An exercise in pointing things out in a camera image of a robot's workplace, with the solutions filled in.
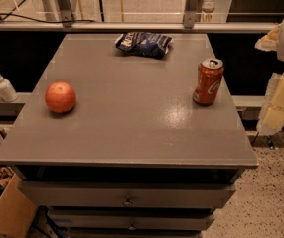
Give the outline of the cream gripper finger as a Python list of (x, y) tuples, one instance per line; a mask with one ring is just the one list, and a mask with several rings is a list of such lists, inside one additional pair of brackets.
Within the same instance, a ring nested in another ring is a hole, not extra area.
[(261, 136), (271, 136), (284, 127), (284, 73), (273, 73), (268, 81), (265, 101), (259, 113), (257, 131)]
[(279, 25), (275, 26), (271, 31), (269, 31), (255, 43), (255, 47), (266, 52), (276, 51), (279, 29)]

